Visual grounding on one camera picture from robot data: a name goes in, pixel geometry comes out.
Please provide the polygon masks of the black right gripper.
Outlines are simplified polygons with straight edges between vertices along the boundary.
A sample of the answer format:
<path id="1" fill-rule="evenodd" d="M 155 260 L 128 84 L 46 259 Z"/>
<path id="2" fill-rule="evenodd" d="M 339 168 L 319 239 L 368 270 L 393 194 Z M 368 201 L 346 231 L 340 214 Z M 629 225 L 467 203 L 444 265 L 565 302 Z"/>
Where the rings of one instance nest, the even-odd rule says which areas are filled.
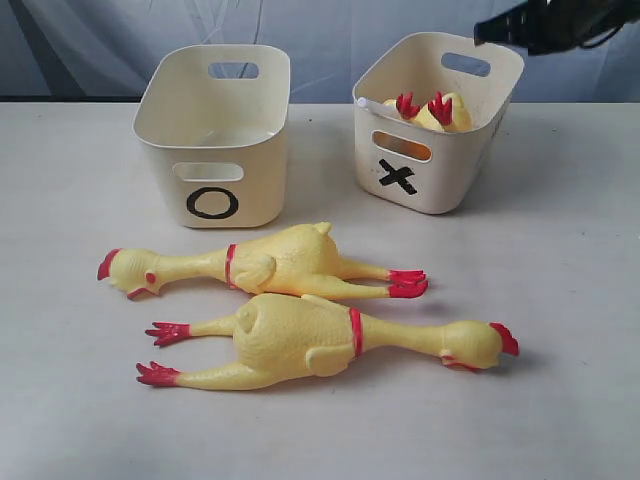
<path id="1" fill-rule="evenodd" d="M 527 1 L 474 25 L 475 46 L 487 43 L 527 47 L 530 55 L 606 43 L 627 24 L 639 21 L 634 0 Z"/>

